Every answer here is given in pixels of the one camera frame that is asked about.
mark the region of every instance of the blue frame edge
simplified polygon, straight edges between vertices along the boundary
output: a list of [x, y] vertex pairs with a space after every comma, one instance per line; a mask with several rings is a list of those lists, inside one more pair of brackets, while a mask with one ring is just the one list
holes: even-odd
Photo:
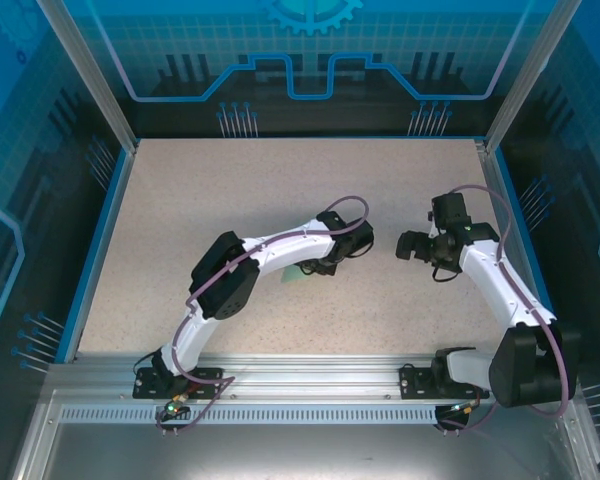
[[109, 190], [104, 199], [96, 229], [93, 232], [91, 246], [85, 259], [80, 281], [78, 282], [78, 287], [67, 317], [67, 323], [60, 339], [58, 351], [56, 352], [55, 363], [70, 362], [75, 356], [78, 342], [86, 324], [89, 309], [91, 308], [91, 301], [95, 294], [98, 279], [100, 278], [104, 258], [109, 248], [116, 219], [118, 218], [122, 197], [129, 181], [133, 160], [133, 155], [122, 149], [118, 156], [113, 176], [111, 177]]
[[507, 197], [511, 205], [511, 210], [513, 211], [513, 216], [518, 224], [518, 231], [520, 232], [520, 237], [522, 238], [522, 244], [524, 246], [525, 253], [527, 254], [527, 258], [529, 259], [531, 274], [533, 275], [533, 279], [536, 283], [536, 289], [538, 290], [538, 296], [540, 297], [539, 300], [549, 310], [553, 311], [553, 306], [551, 305], [551, 300], [549, 299], [549, 292], [547, 291], [547, 285], [544, 283], [544, 278], [542, 277], [542, 272], [540, 271], [538, 257], [536, 256], [536, 251], [533, 248], [533, 243], [531, 243], [531, 235], [529, 234], [527, 224], [524, 222], [524, 216], [522, 215], [520, 202], [518, 202], [518, 196], [516, 195], [515, 188], [513, 187], [513, 181], [511, 180], [511, 175], [509, 175], [509, 168], [507, 167], [507, 164], [504, 160], [504, 154], [502, 153], [500, 147], [496, 148], [495, 157], [498, 161], [498, 168], [500, 169], [500, 174], [502, 175], [504, 187], [507, 190]]

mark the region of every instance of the glass panel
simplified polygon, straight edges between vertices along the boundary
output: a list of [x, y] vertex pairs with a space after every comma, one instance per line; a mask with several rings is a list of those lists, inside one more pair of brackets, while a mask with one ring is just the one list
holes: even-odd
[[482, 135], [554, 0], [69, 0], [141, 136]]
[[53, 360], [119, 151], [36, 3], [0, 2], [0, 478]]
[[[600, 0], [583, 0], [502, 149], [558, 318], [582, 332], [581, 381], [598, 385]], [[600, 387], [585, 394], [600, 404]]]

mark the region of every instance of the beige work surface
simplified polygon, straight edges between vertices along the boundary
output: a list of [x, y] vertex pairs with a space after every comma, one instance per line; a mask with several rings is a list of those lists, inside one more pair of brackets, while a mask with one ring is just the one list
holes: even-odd
[[[432, 268], [395, 257], [400, 233], [428, 231], [431, 198], [484, 184], [472, 140], [143, 140], [80, 344], [140, 352], [169, 341], [190, 273], [221, 233], [296, 227], [349, 194], [371, 205], [375, 246], [335, 277], [259, 279], [249, 303], [215, 332], [214, 353], [433, 353], [495, 348], [500, 332], [467, 276], [434, 283]], [[496, 225], [485, 193], [465, 194], [474, 221]], [[337, 209], [345, 220], [361, 206]]]

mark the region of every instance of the gear graphic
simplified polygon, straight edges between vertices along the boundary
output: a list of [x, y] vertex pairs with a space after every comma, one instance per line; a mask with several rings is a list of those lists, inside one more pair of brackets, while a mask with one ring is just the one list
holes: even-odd
[[18, 50], [27, 52], [38, 33], [35, 0], [0, 0], [0, 28]]
[[319, 31], [326, 35], [330, 28], [340, 28], [343, 20], [353, 18], [353, 10], [362, 7], [361, 0], [262, 0], [269, 20], [280, 28], [291, 28], [295, 35]]

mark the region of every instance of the robotic arm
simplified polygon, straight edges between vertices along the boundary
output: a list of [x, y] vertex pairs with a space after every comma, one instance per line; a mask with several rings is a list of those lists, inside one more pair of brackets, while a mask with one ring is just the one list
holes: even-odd
[[[215, 329], [244, 308], [258, 278], [290, 265], [298, 265], [307, 275], [332, 276], [343, 260], [366, 253], [373, 245], [373, 228], [361, 220], [347, 224], [336, 212], [324, 211], [304, 225], [268, 237], [239, 239], [234, 232], [220, 235], [191, 273], [189, 291], [206, 289], [187, 304], [185, 319], [189, 320], [174, 337], [179, 365], [174, 364], [171, 342], [153, 355], [153, 368], [166, 389], [173, 390], [174, 382], [181, 383], [177, 377], [182, 370], [190, 372], [196, 367]], [[213, 280], [229, 262], [249, 251], [253, 253]]]
[[[475, 282], [493, 311], [504, 336], [495, 355], [473, 348], [436, 352], [432, 362], [438, 391], [453, 384], [470, 384], [492, 391], [503, 406], [530, 405], [561, 398], [562, 381], [554, 352], [538, 321], [548, 325], [560, 348], [569, 385], [575, 392], [579, 334], [556, 323], [555, 316], [535, 298], [504, 255], [500, 239], [488, 223], [473, 223], [461, 193], [432, 200], [431, 233], [401, 235], [398, 258], [430, 262], [433, 278], [452, 280], [464, 272]], [[455, 276], [439, 279], [439, 270]]]

